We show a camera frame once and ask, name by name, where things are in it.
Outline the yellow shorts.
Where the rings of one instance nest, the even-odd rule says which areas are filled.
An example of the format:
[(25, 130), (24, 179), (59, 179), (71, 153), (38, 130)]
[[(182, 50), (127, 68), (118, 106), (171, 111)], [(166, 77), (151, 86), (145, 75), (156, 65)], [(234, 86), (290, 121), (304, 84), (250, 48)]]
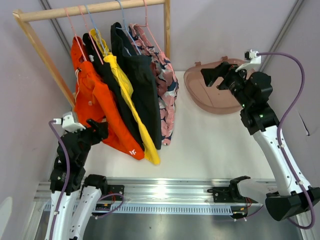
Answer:
[(121, 88), (122, 96), (124, 97), (127, 105), (132, 111), (133, 117), (138, 124), (138, 129), (141, 135), (141, 139), (144, 145), (144, 157), (154, 165), (160, 164), (161, 160), (158, 155), (158, 150), (153, 143), (152, 138), (150, 137), (146, 126), (141, 121), (139, 114), (135, 108), (135, 105), (132, 101), (132, 94), (134, 92), (132, 84), (130, 83), (127, 75), (123, 72), (120, 66), (117, 63), (117, 57), (112, 53), (112, 47), (108, 47), (109, 52), (106, 57), (104, 57), (105, 62), (111, 63), (111, 70), (115, 78), (118, 79), (118, 84)]

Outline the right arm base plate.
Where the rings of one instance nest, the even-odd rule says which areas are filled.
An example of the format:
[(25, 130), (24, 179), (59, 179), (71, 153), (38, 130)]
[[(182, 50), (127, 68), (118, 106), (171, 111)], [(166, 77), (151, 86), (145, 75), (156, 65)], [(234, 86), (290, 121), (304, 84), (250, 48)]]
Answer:
[(244, 197), (233, 196), (229, 187), (211, 187), (206, 190), (211, 194), (215, 203), (241, 203), (245, 204), (247, 201)]

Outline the black shorts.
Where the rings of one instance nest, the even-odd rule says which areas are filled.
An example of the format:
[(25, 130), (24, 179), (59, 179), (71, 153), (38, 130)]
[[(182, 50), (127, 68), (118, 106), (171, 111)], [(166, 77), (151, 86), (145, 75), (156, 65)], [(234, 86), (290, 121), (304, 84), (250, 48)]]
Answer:
[(108, 86), (109, 90), (115, 96), (116, 106), (118, 108), (120, 116), (121, 116), (124, 124), (126, 125), (127, 129), (129, 130), (129, 132), (133, 136), (134, 140), (139, 144), (140, 148), (142, 150), (144, 150), (145, 147), (144, 147), (144, 144), (143, 144), (143, 141), (141, 138), (138, 124), (133, 116), (133, 113), (132, 113), (130, 107), (128, 106), (125, 98), (122, 95), (122, 91), (121, 91), (121, 87), (118, 83), (118, 79), (115, 78), (115, 76), (112, 72), (111, 63), (104, 61), (104, 57), (106, 57), (106, 55), (104, 54), (104, 51), (101, 47), (101, 44), (99, 42), (98, 36), (96, 35), (95, 29), (91, 29), (90, 34), (91, 34), (93, 40), (95, 41), (96, 47), (99, 51), (99, 54), (100, 54), (104, 64), (103, 65), (101, 64), (100, 59), (99, 59), (99, 57), (93, 47), (93, 44), (90, 40), (89, 34), (85, 33), (82, 37), (82, 41), (85, 44), (85, 49), (86, 49), (87, 54), (89, 55), (90, 61), (93, 65), (95, 71), (102, 78), (102, 82)]

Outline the orange shorts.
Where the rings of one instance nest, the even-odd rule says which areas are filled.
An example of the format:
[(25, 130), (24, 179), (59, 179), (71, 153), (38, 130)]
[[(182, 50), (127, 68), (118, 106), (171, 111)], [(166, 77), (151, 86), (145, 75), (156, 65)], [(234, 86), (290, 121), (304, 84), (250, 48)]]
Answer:
[(88, 126), (88, 119), (108, 123), (108, 137), (102, 142), (136, 160), (144, 158), (144, 150), (131, 135), (116, 106), (115, 98), (108, 86), (88, 61), (85, 46), (80, 37), (74, 37), (71, 59), (76, 76), (75, 112), (78, 121)]

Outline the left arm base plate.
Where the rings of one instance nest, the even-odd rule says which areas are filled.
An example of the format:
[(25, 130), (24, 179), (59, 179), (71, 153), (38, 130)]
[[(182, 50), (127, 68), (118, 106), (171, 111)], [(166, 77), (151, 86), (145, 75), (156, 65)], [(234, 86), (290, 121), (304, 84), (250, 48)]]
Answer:
[[(125, 193), (125, 186), (121, 184), (109, 184), (107, 187), (107, 194), (124, 194)], [(115, 196), (109, 196), (105, 199), (105, 201), (121, 201), (122, 197), (115, 195)]]

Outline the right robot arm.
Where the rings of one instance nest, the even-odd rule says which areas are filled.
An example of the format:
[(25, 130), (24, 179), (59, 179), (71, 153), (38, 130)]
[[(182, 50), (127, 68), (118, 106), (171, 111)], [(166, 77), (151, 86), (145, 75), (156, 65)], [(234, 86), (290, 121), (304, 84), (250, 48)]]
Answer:
[(301, 173), (268, 104), (273, 91), (271, 77), (259, 71), (248, 76), (247, 70), (225, 61), (200, 72), (207, 87), (221, 78), (217, 89), (230, 91), (241, 105), (241, 121), (263, 151), (276, 182), (276, 187), (271, 188), (249, 176), (234, 178), (229, 184), (229, 198), (234, 202), (249, 198), (263, 204), (276, 221), (311, 210), (320, 201), (320, 189), (312, 187)]

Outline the pink floral shorts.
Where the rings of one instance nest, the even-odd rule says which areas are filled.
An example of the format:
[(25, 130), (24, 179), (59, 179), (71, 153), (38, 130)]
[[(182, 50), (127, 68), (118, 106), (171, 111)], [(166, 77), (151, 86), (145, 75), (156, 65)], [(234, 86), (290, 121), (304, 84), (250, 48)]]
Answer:
[(161, 50), (156, 50), (147, 38), (143, 28), (138, 24), (130, 24), (129, 34), (133, 38), (132, 45), (137, 46), (140, 52), (151, 59), (151, 72), (155, 77), (161, 122), (161, 142), (168, 146), (172, 141), (176, 100), (178, 97), (179, 82), (170, 59)]

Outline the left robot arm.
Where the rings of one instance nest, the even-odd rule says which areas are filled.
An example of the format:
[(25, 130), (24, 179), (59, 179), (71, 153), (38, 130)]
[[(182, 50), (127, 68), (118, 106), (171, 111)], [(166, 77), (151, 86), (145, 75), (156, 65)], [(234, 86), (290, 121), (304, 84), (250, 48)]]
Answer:
[(108, 196), (107, 178), (85, 176), (89, 151), (109, 136), (108, 123), (88, 119), (88, 127), (59, 136), (57, 157), (50, 175), (50, 216), (45, 239), (80, 240), (98, 200)]

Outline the blue hanger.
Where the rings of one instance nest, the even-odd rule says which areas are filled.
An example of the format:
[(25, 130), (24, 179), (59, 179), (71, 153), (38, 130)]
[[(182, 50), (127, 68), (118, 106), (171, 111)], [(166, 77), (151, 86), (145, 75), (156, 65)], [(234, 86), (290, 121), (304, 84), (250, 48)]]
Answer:
[(96, 23), (95, 23), (92, 15), (91, 15), (90, 11), (89, 11), (88, 6), (87, 6), (86, 4), (85, 4), (84, 6), (85, 6), (85, 8), (86, 8), (86, 10), (87, 10), (87, 13), (88, 13), (88, 15), (89, 15), (89, 18), (90, 18), (90, 20), (91, 20), (91, 22), (92, 22), (92, 25), (93, 25), (94, 29), (95, 29), (96, 35), (97, 35), (97, 37), (98, 37), (98, 39), (99, 39), (99, 42), (100, 42), (100, 45), (101, 45), (101, 47), (102, 47), (102, 49), (103, 49), (103, 53), (107, 56), (107, 55), (108, 55), (108, 52), (109, 52), (109, 48), (106, 47), (106, 46), (107, 46), (107, 45), (106, 45), (106, 42), (103, 40), (103, 38), (102, 38), (102, 36), (101, 36), (101, 33), (100, 33), (100, 31), (98, 30), (97, 25), (96, 25)]
[(118, 2), (119, 6), (120, 6), (121, 15), (122, 15), (122, 22), (123, 22), (122, 27), (118, 27), (118, 26), (117, 26), (116, 29), (117, 29), (117, 30), (124, 30), (124, 31), (127, 33), (127, 36), (129, 37), (129, 39), (131, 40), (131, 42), (134, 44), (135, 49), (137, 50), (138, 54), (141, 56), (142, 53), (141, 53), (141, 51), (140, 51), (140, 49), (138, 48), (135, 40), (133, 39), (133, 37), (131, 36), (131, 34), (130, 34), (129, 30), (128, 30), (128, 26), (127, 26), (127, 24), (126, 24), (126, 18), (125, 18), (125, 12), (124, 12), (123, 5), (122, 5), (122, 3), (121, 3), (120, 0), (116, 0), (116, 1)]

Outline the dark navy shorts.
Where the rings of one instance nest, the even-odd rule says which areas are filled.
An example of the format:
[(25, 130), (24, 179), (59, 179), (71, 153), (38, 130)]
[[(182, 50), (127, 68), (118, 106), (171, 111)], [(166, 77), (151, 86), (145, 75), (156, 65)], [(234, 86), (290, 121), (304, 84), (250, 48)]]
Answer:
[(135, 51), (119, 22), (110, 27), (111, 49), (132, 87), (131, 99), (157, 150), (162, 147), (160, 105), (151, 59)]

